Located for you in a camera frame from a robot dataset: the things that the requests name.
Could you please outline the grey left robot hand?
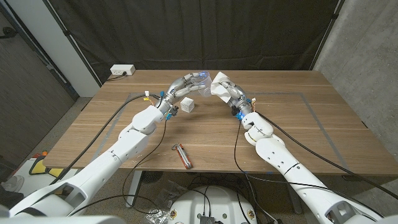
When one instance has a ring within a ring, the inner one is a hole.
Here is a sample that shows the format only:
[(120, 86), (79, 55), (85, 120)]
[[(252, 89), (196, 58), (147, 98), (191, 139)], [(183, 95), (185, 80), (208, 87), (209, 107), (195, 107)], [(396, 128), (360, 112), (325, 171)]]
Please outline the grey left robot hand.
[(169, 89), (164, 93), (163, 98), (155, 106), (163, 114), (166, 114), (176, 102), (180, 101), (190, 92), (199, 91), (202, 96), (208, 97), (211, 95), (211, 83), (210, 73), (207, 71), (189, 73), (172, 82)]

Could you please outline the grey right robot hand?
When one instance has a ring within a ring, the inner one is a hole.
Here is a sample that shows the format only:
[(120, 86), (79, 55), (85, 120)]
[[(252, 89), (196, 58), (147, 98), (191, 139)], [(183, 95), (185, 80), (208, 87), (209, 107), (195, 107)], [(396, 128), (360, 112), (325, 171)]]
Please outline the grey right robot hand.
[(231, 107), (233, 116), (241, 113), (245, 117), (247, 114), (252, 113), (251, 103), (248, 102), (246, 93), (240, 86), (233, 82), (221, 82), (221, 85), (226, 88), (230, 95), (227, 104)]

